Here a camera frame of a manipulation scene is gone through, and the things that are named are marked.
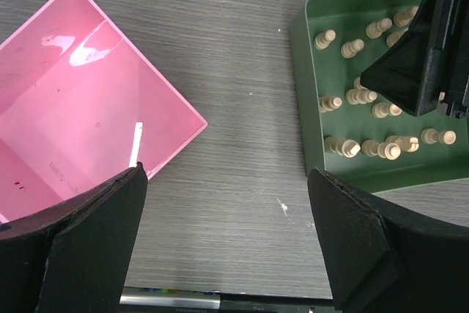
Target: white strip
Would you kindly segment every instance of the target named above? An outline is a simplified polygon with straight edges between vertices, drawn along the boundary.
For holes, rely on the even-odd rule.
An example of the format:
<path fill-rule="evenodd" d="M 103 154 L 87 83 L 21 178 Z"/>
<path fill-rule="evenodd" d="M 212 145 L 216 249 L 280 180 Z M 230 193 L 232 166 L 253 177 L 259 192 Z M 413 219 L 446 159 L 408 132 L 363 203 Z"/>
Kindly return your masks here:
<path fill-rule="evenodd" d="M 141 134 L 144 130 L 144 123 L 137 122 L 135 124 L 135 132 L 133 133 L 133 144 L 132 144 L 132 153 L 130 154 L 129 168 L 135 168 L 137 166 L 137 159 L 139 158 L 139 149 Z"/>

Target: green box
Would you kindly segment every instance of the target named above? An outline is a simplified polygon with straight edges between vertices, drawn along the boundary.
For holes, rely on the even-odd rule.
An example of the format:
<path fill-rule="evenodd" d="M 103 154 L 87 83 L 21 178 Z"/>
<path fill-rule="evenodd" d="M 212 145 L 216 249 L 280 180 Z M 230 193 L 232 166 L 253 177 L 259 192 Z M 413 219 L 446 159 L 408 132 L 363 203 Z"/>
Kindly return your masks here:
<path fill-rule="evenodd" d="M 371 40 L 365 28 L 381 18 L 392 18 L 402 9 L 421 0 L 308 0 L 289 27 L 293 67 L 297 87 L 300 123 L 306 160 L 306 172 L 327 170 L 368 192 L 388 191 L 407 186 L 436 183 L 469 177 L 467 120 L 446 117 L 433 111 L 422 117 L 402 113 L 398 117 L 377 119 L 372 115 L 375 103 L 386 102 L 381 96 L 375 103 L 352 106 L 345 100 L 353 80 L 388 50 L 386 37 L 401 28 L 393 26 L 381 37 Z M 321 32 L 333 29 L 336 39 L 318 51 L 313 40 Z M 342 44 L 361 38 L 363 51 L 352 59 L 340 54 Z M 332 112 L 320 113 L 318 96 L 337 95 L 344 101 Z M 453 130 L 457 141 L 451 146 L 420 143 L 414 153 L 402 152 L 395 161 L 367 157 L 359 153 L 345 158 L 325 152 L 327 136 L 363 143 L 367 139 L 384 141 L 390 135 L 416 136 L 424 128 Z"/>

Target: pink plastic tray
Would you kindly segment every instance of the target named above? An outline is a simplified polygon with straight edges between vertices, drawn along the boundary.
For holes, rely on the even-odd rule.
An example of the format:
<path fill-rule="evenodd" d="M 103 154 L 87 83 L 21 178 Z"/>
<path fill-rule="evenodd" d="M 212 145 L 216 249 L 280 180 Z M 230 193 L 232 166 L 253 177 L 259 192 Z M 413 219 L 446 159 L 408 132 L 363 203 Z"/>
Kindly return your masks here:
<path fill-rule="evenodd" d="M 206 127 L 93 0 L 50 0 L 0 45 L 0 221 L 151 178 Z"/>

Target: pink box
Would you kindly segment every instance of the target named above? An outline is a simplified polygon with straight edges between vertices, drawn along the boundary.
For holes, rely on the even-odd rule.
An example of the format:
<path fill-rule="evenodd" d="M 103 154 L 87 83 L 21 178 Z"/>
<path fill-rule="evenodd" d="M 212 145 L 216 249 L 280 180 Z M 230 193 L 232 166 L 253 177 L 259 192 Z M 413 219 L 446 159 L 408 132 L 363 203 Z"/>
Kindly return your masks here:
<path fill-rule="evenodd" d="M 206 127 L 93 0 L 50 0 L 0 45 L 0 221 L 137 156 L 151 178 Z"/>

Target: pink bin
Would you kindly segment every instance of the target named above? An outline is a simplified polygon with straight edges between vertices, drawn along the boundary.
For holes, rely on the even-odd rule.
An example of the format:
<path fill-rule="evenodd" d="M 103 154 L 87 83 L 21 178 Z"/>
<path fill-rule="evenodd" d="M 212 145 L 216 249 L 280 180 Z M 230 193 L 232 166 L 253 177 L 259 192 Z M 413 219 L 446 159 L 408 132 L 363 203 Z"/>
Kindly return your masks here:
<path fill-rule="evenodd" d="M 0 45 L 0 221 L 137 156 L 151 178 L 206 127 L 93 0 L 50 0 Z"/>

